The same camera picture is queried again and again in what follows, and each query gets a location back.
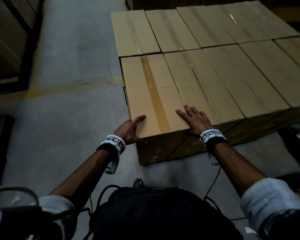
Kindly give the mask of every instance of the light blue sleeve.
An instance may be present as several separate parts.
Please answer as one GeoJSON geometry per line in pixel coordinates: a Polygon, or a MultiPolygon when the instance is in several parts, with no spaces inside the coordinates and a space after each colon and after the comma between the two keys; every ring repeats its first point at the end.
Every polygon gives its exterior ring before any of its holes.
{"type": "Polygon", "coordinates": [[[270,215],[286,210],[300,210],[300,198],[286,182],[264,178],[242,196],[241,209],[256,232],[270,215]]]}
{"type": "MultiPolygon", "coordinates": [[[[67,210],[76,210],[74,204],[59,195],[47,195],[39,199],[39,204],[43,211],[50,213],[60,213],[67,210]]],[[[55,221],[60,226],[63,240],[70,240],[75,234],[77,227],[77,217],[68,215],[60,220],[55,221]]]]}

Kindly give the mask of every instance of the concrete floor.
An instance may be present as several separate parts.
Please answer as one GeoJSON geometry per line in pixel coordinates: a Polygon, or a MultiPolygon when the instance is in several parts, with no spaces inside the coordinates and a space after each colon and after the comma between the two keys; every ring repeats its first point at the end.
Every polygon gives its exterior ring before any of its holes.
{"type": "MultiPolygon", "coordinates": [[[[45,1],[30,90],[0,96],[0,114],[16,118],[2,185],[25,186],[38,196],[50,193],[106,135],[129,119],[110,17],[110,12],[123,10],[124,0],[45,1]]],[[[300,171],[276,133],[236,149],[269,177],[300,171]]],[[[92,201],[95,207],[107,185],[130,186],[136,178],[150,186],[177,186],[203,197],[218,167],[212,166],[206,153],[142,167],[135,145],[129,145],[116,174],[102,176],[92,201]]],[[[244,216],[240,198],[223,170],[209,196],[228,218],[244,216]]],[[[4,193],[0,205],[27,200],[23,194],[4,193]]],[[[73,239],[86,235],[88,221],[86,213],[80,214],[73,239]]],[[[247,220],[235,224],[244,239],[257,239],[245,233],[247,220]]]]}

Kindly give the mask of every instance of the left hand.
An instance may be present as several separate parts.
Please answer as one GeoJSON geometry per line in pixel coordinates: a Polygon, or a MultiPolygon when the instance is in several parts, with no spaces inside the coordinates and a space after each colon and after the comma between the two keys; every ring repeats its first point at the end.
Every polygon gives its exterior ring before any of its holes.
{"type": "Polygon", "coordinates": [[[126,145],[137,142],[147,143],[146,140],[136,136],[136,128],[145,117],[146,115],[144,114],[136,117],[133,121],[124,121],[124,123],[115,130],[114,135],[121,137],[126,145]]]}

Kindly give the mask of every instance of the hand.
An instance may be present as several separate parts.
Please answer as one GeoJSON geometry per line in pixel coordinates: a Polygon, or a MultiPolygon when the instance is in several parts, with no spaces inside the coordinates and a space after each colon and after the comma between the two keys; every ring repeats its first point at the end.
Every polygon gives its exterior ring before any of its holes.
{"type": "Polygon", "coordinates": [[[176,110],[176,113],[188,123],[191,128],[190,133],[193,136],[199,138],[202,132],[213,129],[211,122],[203,111],[199,112],[193,106],[191,106],[190,109],[186,104],[183,106],[187,113],[184,113],[179,109],[176,110]]]}
{"type": "Polygon", "coordinates": [[[136,136],[136,128],[141,121],[144,120],[146,116],[140,115],[136,117],[133,121],[124,121],[114,132],[114,135],[121,137],[126,145],[130,145],[137,142],[147,143],[146,140],[141,139],[136,136]]]}

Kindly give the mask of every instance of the foot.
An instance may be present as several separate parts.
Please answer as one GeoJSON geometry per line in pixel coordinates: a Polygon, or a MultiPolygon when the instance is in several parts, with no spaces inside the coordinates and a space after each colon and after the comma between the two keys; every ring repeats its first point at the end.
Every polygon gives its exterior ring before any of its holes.
{"type": "Polygon", "coordinates": [[[146,185],[143,183],[142,179],[137,178],[134,182],[133,182],[133,188],[145,188],[146,185]]]}

